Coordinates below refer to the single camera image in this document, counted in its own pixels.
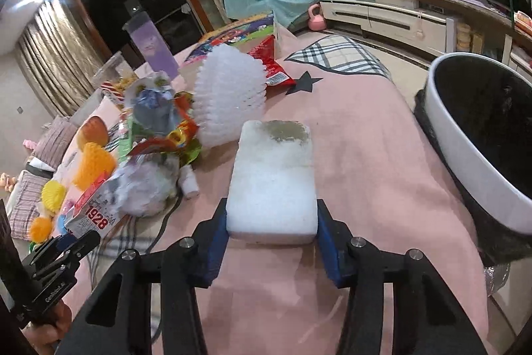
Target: barcode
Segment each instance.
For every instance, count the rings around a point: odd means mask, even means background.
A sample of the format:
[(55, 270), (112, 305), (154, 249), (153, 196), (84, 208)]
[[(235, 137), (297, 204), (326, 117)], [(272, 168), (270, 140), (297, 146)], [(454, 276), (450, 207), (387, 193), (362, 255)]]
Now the barcode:
[(266, 79), (266, 85), (275, 86), (281, 82), (284, 82), (285, 80), (288, 80), (289, 78), (290, 77), (288, 77), (285, 73), (283, 73), (282, 71), (279, 71), (278, 73), (275, 73), (271, 77), (268, 77)]

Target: metal screw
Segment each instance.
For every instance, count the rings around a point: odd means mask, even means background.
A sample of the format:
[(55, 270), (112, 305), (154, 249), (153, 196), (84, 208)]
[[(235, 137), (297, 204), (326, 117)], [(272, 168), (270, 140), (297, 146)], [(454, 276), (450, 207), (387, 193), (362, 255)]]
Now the metal screw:
[(179, 246), (183, 249), (190, 249), (194, 246), (194, 244), (195, 244), (194, 238), (191, 238), (189, 236), (179, 241)]
[(409, 252), (408, 252), (408, 256), (410, 256), (411, 258), (413, 258), (414, 260), (421, 260), (423, 259), (423, 253), (421, 251), (419, 251), (418, 249), (411, 249)]
[(353, 247), (363, 247), (364, 245), (366, 245), (366, 240), (361, 236), (356, 236), (354, 238), (351, 238), (351, 245)]
[(135, 250), (126, 250), (122, 252), (120, 257), (124, 260), (133, 260), (136, 255), (137, 255), (137, 252)]

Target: black star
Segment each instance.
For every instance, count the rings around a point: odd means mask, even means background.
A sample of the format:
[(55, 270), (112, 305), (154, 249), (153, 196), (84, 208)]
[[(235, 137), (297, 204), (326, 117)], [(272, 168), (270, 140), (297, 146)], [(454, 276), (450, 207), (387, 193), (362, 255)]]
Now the black star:
[(312, 92), (312, 85), (316, 82), (319, 82), (321, 79), (322, 78), (313, 79), (310, 77), (309, 72), (305, 71), (300, 78), (294, 79), (296, 84), (286, 91), (286, 95), (290, 95), (291, 93), (298, 91)]

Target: apple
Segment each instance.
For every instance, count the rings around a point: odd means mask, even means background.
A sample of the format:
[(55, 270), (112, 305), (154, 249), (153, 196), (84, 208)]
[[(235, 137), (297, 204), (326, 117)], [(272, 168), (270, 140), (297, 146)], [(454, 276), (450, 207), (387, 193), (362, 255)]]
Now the apple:
[(102, 148), (109, 142), (107, 127), (99, 116), (90, 118), (78, 131), (78, 148), (83, 151), (89, 142), (97, 143)]

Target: striped cushion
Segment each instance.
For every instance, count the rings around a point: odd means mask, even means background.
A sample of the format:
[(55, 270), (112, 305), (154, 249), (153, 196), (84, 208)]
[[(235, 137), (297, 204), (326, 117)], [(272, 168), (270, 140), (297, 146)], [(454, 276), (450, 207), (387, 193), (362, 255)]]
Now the striped cushion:
[(26, 170), (22, 171), (17, 184), (17, 197), (9, 214), (9, 225), (13, 238), (30, 241), (31, 222), (39, 217), (37, 202), (41, 200), (41, 191), (48, 181), (49, 179), (35, 176)]
[(56, 116), (50, 129), (39, 140), (33, 156), (57, 169), (77, 130), (78, 127), (65, 118)]

